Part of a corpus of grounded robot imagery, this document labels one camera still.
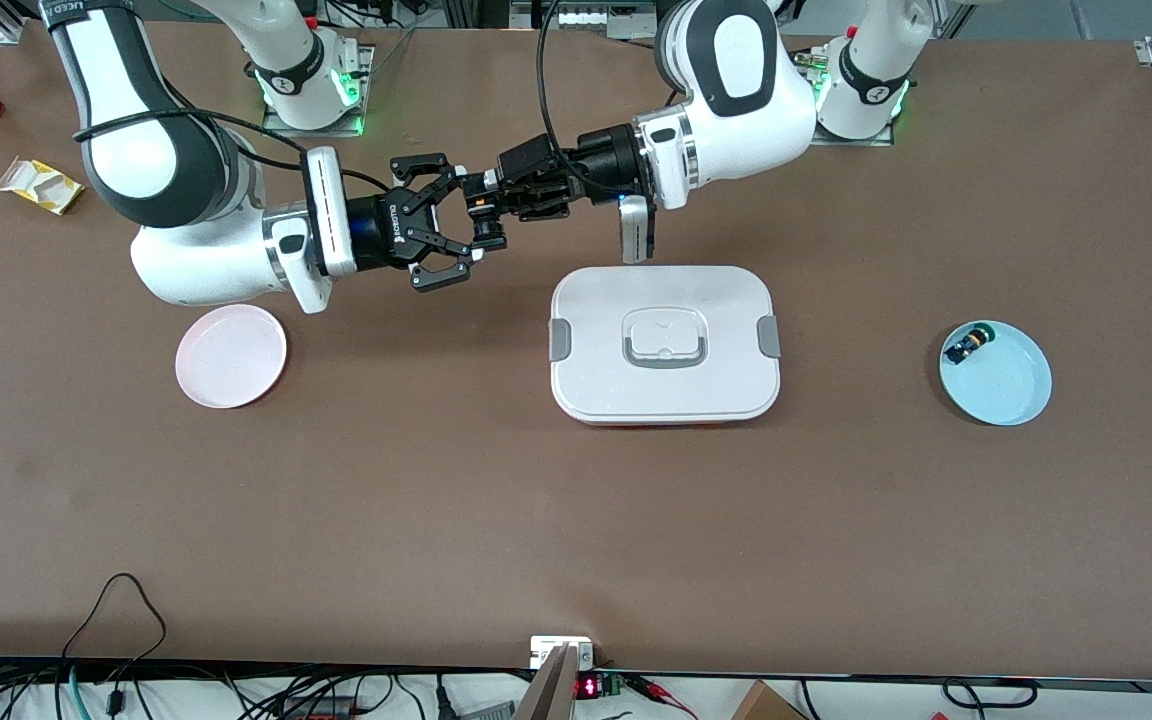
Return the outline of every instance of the white plastic container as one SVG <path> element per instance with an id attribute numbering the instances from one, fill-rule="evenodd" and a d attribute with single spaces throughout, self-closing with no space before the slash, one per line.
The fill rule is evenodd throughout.
<path id="1" fill-rule="evenodd" d="M 772 296 L 749 270 L 634 265 L 563 278 L 550 310 L 550 384 L 596 425 L 756 418 L 781 389 Z"/>

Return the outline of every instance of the blue plate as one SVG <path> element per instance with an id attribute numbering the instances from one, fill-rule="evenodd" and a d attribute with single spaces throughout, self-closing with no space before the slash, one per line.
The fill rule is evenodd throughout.
<path id="1" fill-rule="evenodd" d="M 987 324 L 995 338 L 955 365 L 945 351 L 973 325 Z M 960 325 L 941 346 L 941 384 L 952 401 L 982 423 L 1020 425 L 1037 418 L 1052 396 L 1052 370 L 1038 343 L 998 320 Z"/>

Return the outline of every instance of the green light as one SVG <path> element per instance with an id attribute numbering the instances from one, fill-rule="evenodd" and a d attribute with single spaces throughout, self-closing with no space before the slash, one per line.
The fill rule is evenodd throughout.
<path id="1" fill-rule="evenodd" d="M 896 115 L 900 114 L 901 103 L 903 103 L 905 100 L 905 92 L 909 92 L 909 81 L 905 81 L 905 84 L 901 86 L 900 92 L 896 93 L 896 104 L 892 105 L 892 119 L 893 120 L 895 120 Z"/>
<path id="2" fill-rule="evenodd" d="M 824 92 L 826 92 L 826 88 L 828 85 L 829 85 L 829 74 L 820 73 L 820 78 L 817 79 L 817 82 L 812 86 L 812 90 L 814 90 L 814 93 L 817 94 L 817 113 L 819 113 L 820 108 L 824 106 Z"/>
<path id="3" fill-rule="evenodd" d="M 338 88 L 338 94 L 340 94 L 340 101 L 346 105 L 354 105 L 358 101 L 358 88 L 357 81 L 353 77 L 343 76 L 338 70 L 332 70 L 332 82 L 335 83 Z"/>

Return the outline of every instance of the red digital display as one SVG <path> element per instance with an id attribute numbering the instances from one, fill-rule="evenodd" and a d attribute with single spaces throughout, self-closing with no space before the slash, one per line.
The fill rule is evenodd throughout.
<path id="1" fill-rule="evenodd" d="M 598 675 L 581 675 L 576 680 L 576 687 L 573 688 L 573 697 L 576 700 L 596 700 L 602 697 L 602 683 L 599 682 Z"/>

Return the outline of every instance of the table surface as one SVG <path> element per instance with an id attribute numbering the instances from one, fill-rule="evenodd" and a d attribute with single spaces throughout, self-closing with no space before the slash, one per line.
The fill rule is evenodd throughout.
<path id="1" fill-rule="evenodd" d="M 151 36 L 185 96 L 255 118 L 223 28 Z M 568 141 L 668 94 L 641 47 L 558 32 L 550 53 Z M 488 167 L 538 132 L 532 61 L 528 32 L 417 32 L 333 145 L 374 174 Z M 136 228 L 93 194 L 58 218 L 0 192 L 0 653 L 56 653 L 129 570 L 168 620 L 160 657 L 521 665 L 529 635 L 581 632 L 621 667 L 1152 679 L 1152 69 L 1128 44 L 934 41 L 918 77 L 895 147 L 814 147 L 658 218 L 659 263 L 772 290 L 781 396 L 732 427 L 554 406 L 550 294 L 616 263 L 611 209 L 509 223 L 445 291 L 376 272 L 325 314 L 262 297 L 287 374 L 215 411 L 173 374 L 205 310 L 141 286 Z M 85 177 L 37 24 L 0 50 L 0 174 Z M 937 348 L 975 318 L 1041 343 L 1033 423 L 942 395 Z M 154 634 L 119 588 L 74 652 Z"/>

